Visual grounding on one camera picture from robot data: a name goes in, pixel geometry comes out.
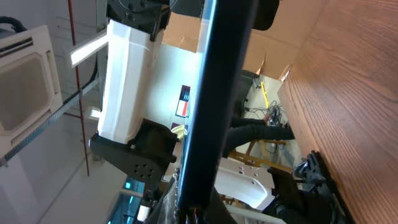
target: yellow object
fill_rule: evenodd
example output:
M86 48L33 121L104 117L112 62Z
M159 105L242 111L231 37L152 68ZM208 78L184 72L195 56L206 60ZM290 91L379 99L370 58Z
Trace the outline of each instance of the yellow object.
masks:
M262 89L262 94L264 95L264 99L266 101L266 108L268 109L268 98L267 98L267 92L266 89L264 88L264 81L261 81L261 89Z

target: wooden chair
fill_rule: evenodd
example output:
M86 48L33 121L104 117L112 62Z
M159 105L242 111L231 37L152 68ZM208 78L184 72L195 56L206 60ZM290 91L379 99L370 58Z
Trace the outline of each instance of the wooden chair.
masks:
M254 157L254 156L250 156L250 152L253 148L253 145L256 142L260 143L261 146L261 152L262 155L264 156L263 159ZM233 150L232 152L230 152L229 157L232 159L236 159L237 161L243 162L246 165L249 166L254 166L254 167L259 167L261 164L267 165L269 167L274 167L276 169L280 169L286 172L293 172L292 168L286 167L286 166L282 166L282 165L278 165L278 164L274 164L269 160L268 157L268 153L266 150L266 142L267 143L274 143L274 144L283 144L286 145L285 141L274 141L274 140L254 140L250 142L250 145L246 151L246 153L241 153L241 152L237 152L236 150Z

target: yellow cable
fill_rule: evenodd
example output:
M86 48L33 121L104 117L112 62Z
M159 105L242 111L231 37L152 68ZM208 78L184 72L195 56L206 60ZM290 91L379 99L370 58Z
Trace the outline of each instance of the yellow cable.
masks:
M264 88L264 81L261 81L261 89L262 89L262 94L264 95L264 99L266 101L266 108L268 109L268 98L267 98L267 92L266 89Z

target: wooden table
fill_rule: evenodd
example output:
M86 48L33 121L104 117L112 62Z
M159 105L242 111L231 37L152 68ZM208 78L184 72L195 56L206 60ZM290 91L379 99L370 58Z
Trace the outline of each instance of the wooden table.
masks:
M355 222L398 223L398 1L329 0L279 97Z

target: black pants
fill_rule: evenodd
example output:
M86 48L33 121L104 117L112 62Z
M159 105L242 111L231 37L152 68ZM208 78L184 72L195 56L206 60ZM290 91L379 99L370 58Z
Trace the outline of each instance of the black pants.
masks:
M266 126L264 120L245 119L233 117L231 129L228 130L223 157L236 147L257 139L291 140L294 139L290 128L277 128Z

